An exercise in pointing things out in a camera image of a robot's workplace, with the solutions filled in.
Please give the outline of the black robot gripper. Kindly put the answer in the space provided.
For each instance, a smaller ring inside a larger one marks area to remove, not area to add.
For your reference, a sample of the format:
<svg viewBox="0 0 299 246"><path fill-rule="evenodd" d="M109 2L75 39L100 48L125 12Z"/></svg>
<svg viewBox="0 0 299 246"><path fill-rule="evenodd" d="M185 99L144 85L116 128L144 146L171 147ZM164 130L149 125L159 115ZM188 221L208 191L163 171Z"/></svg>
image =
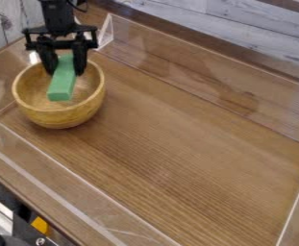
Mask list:
<svg viewBox="0 0 299 246"><path fill-rule="evenodd" d="M97 28L89 25L75 24L65 30L49 30L46 26L25 28L21 33L25 38L25 49L36 50L42 66L49 75L57 67L57 55L54 49L65 50L72 48L75 73L81 76L87 65L87 49L97 48ZM57 40L57 37L67 37L75 34L73 39Z"/></svg>

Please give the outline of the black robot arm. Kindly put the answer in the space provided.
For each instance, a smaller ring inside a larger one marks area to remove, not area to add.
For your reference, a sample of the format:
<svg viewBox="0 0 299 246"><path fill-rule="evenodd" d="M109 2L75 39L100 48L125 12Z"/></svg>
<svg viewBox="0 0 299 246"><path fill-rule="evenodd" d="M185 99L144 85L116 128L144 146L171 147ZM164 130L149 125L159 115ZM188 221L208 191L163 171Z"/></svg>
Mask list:
<svg viewBox="0 0 299 246"><path fill-rule="evenodd" d="M38 0L44 25L24 28L25 49L36 51L46 72L57 68L57 50L71 50L73 68L81 76L87 67L87 51L99 47L97 27L79 24L75 11L87 12L72 0Z"/></svg>

